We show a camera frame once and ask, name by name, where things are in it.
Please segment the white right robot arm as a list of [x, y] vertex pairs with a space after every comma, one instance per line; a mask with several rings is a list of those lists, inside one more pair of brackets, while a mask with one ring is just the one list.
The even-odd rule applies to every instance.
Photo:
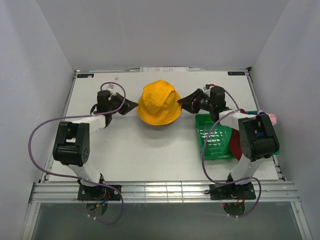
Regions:
[[200, 110], [210, 114], [214, 124], [207, 133], [201, 157], [205, 158], [208, 140], [217, 126], [235, 130], [239, 134], [240, 159], [229, 173], [225, 182], [213, 180], [207, 193], [212, 200], [256, 198], [252, 181], [254, 174], [265, 159], [269, 159], [280, 149], [280, 144], [270, 116], [267, 113], [256, 115], [242, 113], [239, 107], [227, 107], [225, 97], [229, 92], [223, 87], [208, 84], [207, 90], [200, 88], [177, 102], [182, 109], [197, 114]]

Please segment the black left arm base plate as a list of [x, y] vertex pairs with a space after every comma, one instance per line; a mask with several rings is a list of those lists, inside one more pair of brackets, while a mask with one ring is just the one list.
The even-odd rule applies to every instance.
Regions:
[[80, 185], [77, 195], [78, 201], [120, 201], [119, 193], [113, 188], [102, 186]]

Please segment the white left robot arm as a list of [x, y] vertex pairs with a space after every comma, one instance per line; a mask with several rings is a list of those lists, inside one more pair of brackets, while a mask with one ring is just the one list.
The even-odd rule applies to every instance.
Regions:
[[91, 108], [91, 116], [75, 121], [62, 121], [58, 125], [53, 146], [53, 159], [71, 169], [95, 200], [106, 195], [106, 187], [102, 184], [103, 175], [89, 162], [90, 135], [109, 126], [115, 110], [126, 115], [138, 103], [124, 99], [118, 92], [100, 90], [97, 92], [97, 103]]

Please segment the blue bucket hat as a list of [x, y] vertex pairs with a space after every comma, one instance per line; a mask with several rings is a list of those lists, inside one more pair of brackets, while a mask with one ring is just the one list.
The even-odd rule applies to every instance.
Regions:
[[259, 115], [266, 115], [267, 113], [264, 111], [247, 111], [246, 114], [248, 115], [254, 115], [254, 116], [259, 116]]

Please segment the yellow bucket hat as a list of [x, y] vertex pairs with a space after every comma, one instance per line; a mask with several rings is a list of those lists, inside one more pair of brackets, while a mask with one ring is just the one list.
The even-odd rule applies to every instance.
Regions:
[[137, 114], [149, 125], [169, 125], [181, 115], [180, 99], [180, 94], [169, 82], [162, 79], [151, 82], [143, 88], [136, 108]]

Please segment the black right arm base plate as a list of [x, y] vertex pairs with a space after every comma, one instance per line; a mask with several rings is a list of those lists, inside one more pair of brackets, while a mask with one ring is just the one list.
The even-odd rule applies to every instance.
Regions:
[[256, 194], [252, 183], [218, 185], [210, 184], [204, 191], [211, 200], [255, 200]]

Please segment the dark red bucket hat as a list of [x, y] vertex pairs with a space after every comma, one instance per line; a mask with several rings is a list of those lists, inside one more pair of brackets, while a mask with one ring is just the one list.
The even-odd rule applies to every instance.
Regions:
[[243, 151], [241, 148], [240, 132], [238, 130], [232, 129], [229, 140], [229, 150], [238, 161], [241, 159]]

